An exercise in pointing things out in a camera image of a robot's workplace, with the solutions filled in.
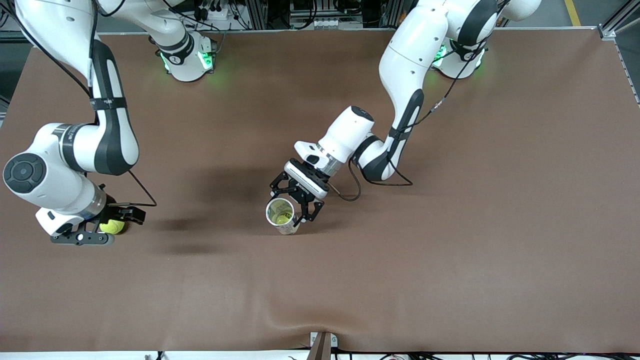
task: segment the brown tabletop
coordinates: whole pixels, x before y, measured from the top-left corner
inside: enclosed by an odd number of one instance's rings
[[[415,186],[331,194],[295,236],[266,222],[295,141],[352,104],[388,131],[391,35],[229,35],[195,83],[165,74],[146,36],[104,37],[159,206],[111,246],[54,245],[0,186],[0,350],[296,348],[327,330],[359,351],[640,352],[640,110],[595,30],[496,31],[413,132],[400,169]],[[425,107],[449,84],[430,72]],[[32,51],[0,159],[43,124],[92,120]],[[90,177],[145,200],[129,176]],[[335,185],[355,193],[346,169]]]

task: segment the robotic arm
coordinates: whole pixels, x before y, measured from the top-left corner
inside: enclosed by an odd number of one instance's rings
[[[116,8],[120,0],[102,0]],[[127,0],[116,12],[147,29],[173,76],[198,79],[212,64],[201,61],[211,41],[188,33],[162,2]],[[121,206],[82,173],[121,175],[138,161],[138,142],[132,130],[116,61],[109,47],[95,35],[92,0],[15,0],[23,31],[53,58],[78,70],[90,85],[93,124],[52,123],[43,126],[33,143],[5,165],[3,179],[20,198],[40,206],[36,219],[54,243],[107,245],[113,235],[88,231],[87,223],[109,220],[142,224],[145,212]]]
[[[502,3],[501,15],[522,20],[540,1],[507,0]],[[302,208],[298,222],[313,221],[324,204],[329,178],[347,161],[352,161],[368,181],[390,178],[422,108],[427,71],[433,65],[450,78],[471,75],[480,64],[500,10],[496,0],[419,0],[396,30],[378,68],[395,110],[386,140],[370,132],[373,118],[369,114],[351,106],[318,143],[296,142],[294,148],[303,162],[291,159],[285,164],[271,183],[272,199],[288,193]],[[457,55],[438,56],[442,49]],[[441,61],[438,65],[434,64],[436,57]],[[288,181],[288,186],[281,188],[282,181]],[[311,202],[315,205],[312,213],[308,210]]]

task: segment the yellow-green ball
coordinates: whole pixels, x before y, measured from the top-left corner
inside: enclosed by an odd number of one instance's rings
[[[106,224],[100,224],[100,230],[107,234],[118,234],[124,229],[124,221],[109,220]]]

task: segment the yellow line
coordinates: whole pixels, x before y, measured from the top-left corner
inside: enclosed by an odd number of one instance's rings
[[[569,12],[571,24],[573,26],[582,26],[582,24],[580,23],[580,19],[578,18],[578,13],[575,11],[573,0],[564,0],[564,5],[566,6],[566,11]]]

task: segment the black velcro band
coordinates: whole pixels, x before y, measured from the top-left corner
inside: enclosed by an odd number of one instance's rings
[[[101,97],[90,99],[91,107],[94,111],[98,110],[110,110],[117,108],[126,108],[127,99],[124,97]]]
[[[402,141],[402,140],[406,140],[409,138],[409,135],[411,135],[411,130],[407,131],[407,132],[400,132],[396,129],[394,129],[393,127],[391,128],[391,130],[389,130],[389,137],[396,139],[397,141]]]

